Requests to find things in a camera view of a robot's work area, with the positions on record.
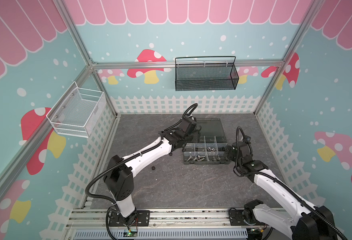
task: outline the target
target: mounting plate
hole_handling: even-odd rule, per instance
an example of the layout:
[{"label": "mounting plate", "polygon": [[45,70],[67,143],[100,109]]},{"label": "mounting plate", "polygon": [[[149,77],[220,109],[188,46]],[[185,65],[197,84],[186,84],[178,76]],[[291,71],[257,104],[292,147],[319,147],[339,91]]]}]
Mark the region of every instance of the mounting plate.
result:
[{"label": "mounting plate", "polygon": [[[125,227],[121,219],[121,215],[117,215],[115,212],[111,212],[111,218],[109,220],[110,227]],[[150,211],[138,210],[137,211],[137,226],[148,227],[149,226]]]}]

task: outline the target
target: metal frame bar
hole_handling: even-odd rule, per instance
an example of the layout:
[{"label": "metal frame bar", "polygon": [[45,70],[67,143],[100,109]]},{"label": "metal frame bar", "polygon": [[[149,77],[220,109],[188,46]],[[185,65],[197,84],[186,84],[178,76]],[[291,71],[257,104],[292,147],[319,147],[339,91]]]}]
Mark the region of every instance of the metal frame bar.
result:
[{"label": "metal frame bar", "polygon": [[[89,77],[92,71],[92,66],[85,67],[81,73],[76,78],[76,83],[81,86],[85,80]],[[24,169],[28,161],[33,156],[34,152],[40,146],[42,141],[44,141],[45,137],[48,135],[49,131],[52,129],[52,125],[50,124],[47,118],[41,122],[38,128],[34,131],[32,136],[28,141],[23,145],[23,147],[18,151],[18,153],[14,156],[14,158],[10,161],[8,166],[4,169],[4,171],[0,175],[0,200],[4,197],[6,192],[12,186],[13,182],[17,179],[18,175]]]},{"label": "metal frame bar", "polygon": [[[188,61],[188,63],[225,63],[225,61]],[[235,60],[236,67],[242,66],[281,66],[283,60]],[[126,69],[126,68],[174,68],[174,61],[166,62],[114,62],[114,63],[94,63],[94,69]]]},{"label": "metal frame bar", "polygon": [[312,0],[311,4],[309,5],[309,7],[307,9],[307,12],[304,15],[302,23],[297,28],[294,37],[292,38],[291,42],[289,43],[289,47],[285,51],[282,65],[276,70],[274,76],[272,77],[267,88],[265,89],[263,96],[261,97],[259,103],[256,106],[256,109],[254,112],[255,115],[257,115],[260,112],[264,103],[267,101],[275,84],[277,83],[279,77],[283,74],[286,66],[288,65],[289,61],[291,60],[292,56],[294,55],[300,42],[303,40],[304,35],[307,33],[308,29],[310,28],[313,19],[315,18],[316,14],[320,10],[324,1],[325,0]]}]

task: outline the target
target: vent grille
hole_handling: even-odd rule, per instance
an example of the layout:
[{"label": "vent grille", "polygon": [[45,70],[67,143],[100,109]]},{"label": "vent grille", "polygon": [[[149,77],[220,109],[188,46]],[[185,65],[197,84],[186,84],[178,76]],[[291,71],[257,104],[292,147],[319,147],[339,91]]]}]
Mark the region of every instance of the vent grille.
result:
[{"label": "vent grille", "polygon": [[[118,239],[134,239],[123,237],[125,229],[111,229],[112,235]],[[193,238],[193,239],[229,239],[247,238],[245,228],[195,228],[195,229],[140,229],[138,236],[141,239],[174,239],[174,238]],[[108,240],[110,237],[106,229],[79,229],[74,235],[74,240]]]}]

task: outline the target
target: yellow mushroom stem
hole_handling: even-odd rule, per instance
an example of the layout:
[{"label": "yellow mushroom stem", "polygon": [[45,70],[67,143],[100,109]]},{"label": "yellow mushroom stem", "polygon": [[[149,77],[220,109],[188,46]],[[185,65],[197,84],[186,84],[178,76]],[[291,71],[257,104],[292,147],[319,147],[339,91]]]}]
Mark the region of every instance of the yellow mushroom stem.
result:
[{"label": "yellow mushroom stem", "polygon": [[144,73],[144,75],[145,75],[144,83],[146,84],[156,84],[159,82],[159,78],[156,75],[156,70],[150,70]]},{"label": "yellow mushroom stem", "polygon": [[244,84],[247,82],[247,75],[243,75],[239,77],[239,81],[237,82],[237,84]]},{"label": "yellow mushroom stem", "polygon": [[116,85],[119,83],[119,81],[117,81],[115,76],[110,76],[110,77],[108,77],[108,83],[111,85]]},{"label": "yellow mushroom stem", "polygon": [[279,77],[279,80],[277,81],[275,87],[277,90],[283,89],[283,83],[284,80],[287,79],[283,74]]},{"label": "yellow mushroom stem", "polygon": [[331,158],[336,155],[336,153],[331,148],[329,148],[327,146],[319,148],[318,154],[325,162],[331,161]]}]

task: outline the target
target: aluminum frame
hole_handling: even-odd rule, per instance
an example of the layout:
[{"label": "aluminum frame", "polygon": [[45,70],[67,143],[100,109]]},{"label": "aluminum frame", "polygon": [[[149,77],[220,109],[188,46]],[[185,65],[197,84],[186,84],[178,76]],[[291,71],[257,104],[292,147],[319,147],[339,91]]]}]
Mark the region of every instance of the aluminum frame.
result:
[{"label": "aluminum frame", "polygon": [[278,69],[276,70],[274,76],[272,77],[271,81],[269,82],[267,88],[265,89],[259,103],[256,106],[254,114],[257,115],[261,108],[263,107],[264,103],[267,101],[269,95],[271,94],[275,84],[277,83],[278,79],[280,76],[283,74],[285,68],[287,67],[289,61],[293,57],[296,49],[298,48],[300,42],[303,40],[304,35],[307,33],[309,30],[312,21],[314,20],[316,14],[320,10],[321,6],[325,0],[312,0],[310,3],[307,12],[305,13],[303,17],[302,23],[299,25],[299,27],[296,29],[296,32],[294,34],[294,37],[292,38],[291,42],[289,43],[289,46],[287,50],[284,53],[283,57],[283,63]]}]

